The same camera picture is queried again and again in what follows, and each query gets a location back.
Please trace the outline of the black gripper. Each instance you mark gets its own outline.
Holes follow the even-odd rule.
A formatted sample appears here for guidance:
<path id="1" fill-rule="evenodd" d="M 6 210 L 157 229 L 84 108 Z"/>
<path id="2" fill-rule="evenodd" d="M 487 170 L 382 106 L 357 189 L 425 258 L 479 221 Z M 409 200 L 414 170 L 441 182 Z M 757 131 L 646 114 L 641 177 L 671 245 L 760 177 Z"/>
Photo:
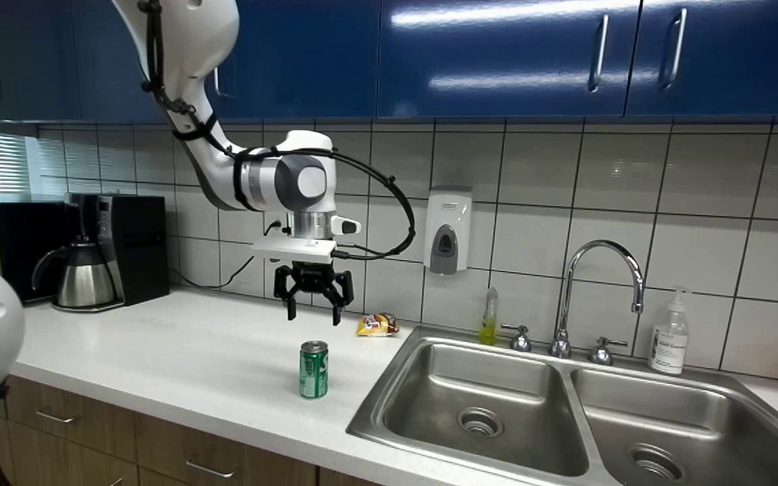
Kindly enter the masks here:
<path id="1" fill-rule="evenodd" d="M 350 272 L 332 266 L 292 263 L 276 271 L 272 295 L 283 303 L 286 322 L 298 320 L 298 291 L 325 295 L 332 306 L 332 326 L 340 325 L 342 309 L 354 301 Z"/>

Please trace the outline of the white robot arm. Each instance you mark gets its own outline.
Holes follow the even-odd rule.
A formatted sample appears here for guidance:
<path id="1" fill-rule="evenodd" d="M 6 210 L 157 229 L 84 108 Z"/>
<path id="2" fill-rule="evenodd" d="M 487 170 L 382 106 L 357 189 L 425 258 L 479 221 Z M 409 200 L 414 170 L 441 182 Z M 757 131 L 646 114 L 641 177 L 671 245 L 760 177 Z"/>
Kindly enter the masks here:
<path id="1" fill-rule="evenodd" d="M 334 205 L 334 164 L 348 164 L 325 132 L 290 131 L 278 146 L 244 150 L 232 143 L 211 106 L 205 79 L 218 69 L 241 31 L 236 0 L 111 0 L 136 43 L 144 89 L 163 108 L 172 136 L 190 154 L 202 194 L 221 210 L 286 210 L 314 218 L 314 227 L 294 227 L 286 237 L 261 237 L 260 258 L 280 259 L 276 298 L 286 316 L 298 316 L 298 291 L 321 295 L 332 306 L 332 322 L 350 303 L 350 275 L 338 272 L 342 251 L 338 229 L 357 229 L 342 221 Z M 0 397 L 6 376 L 25 344 L 25 309 L 14 287 L 0 275 Z"/>

